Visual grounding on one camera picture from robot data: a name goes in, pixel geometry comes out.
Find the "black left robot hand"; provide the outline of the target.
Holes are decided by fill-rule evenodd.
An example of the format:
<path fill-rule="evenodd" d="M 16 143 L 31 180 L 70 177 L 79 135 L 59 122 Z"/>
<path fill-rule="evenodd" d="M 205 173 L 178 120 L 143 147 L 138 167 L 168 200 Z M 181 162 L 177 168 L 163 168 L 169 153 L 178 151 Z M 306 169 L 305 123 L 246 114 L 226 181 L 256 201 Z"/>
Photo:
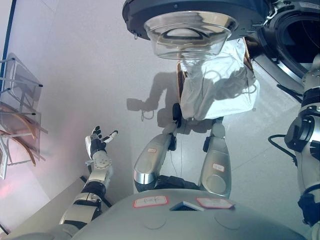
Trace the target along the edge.
<path fill-rule="evenodd" d="M 96 152 L 106 151 L 107 144 L 110 143 L 118 135 L 118 133 L 118 130 L 114 130 L 109 135 L 103 137 L 100 126 L 95 126 L 91 132 L 91 135 L 85 137 L 85 147 L 90 159 L 93 159 L 93 155 Z"/>

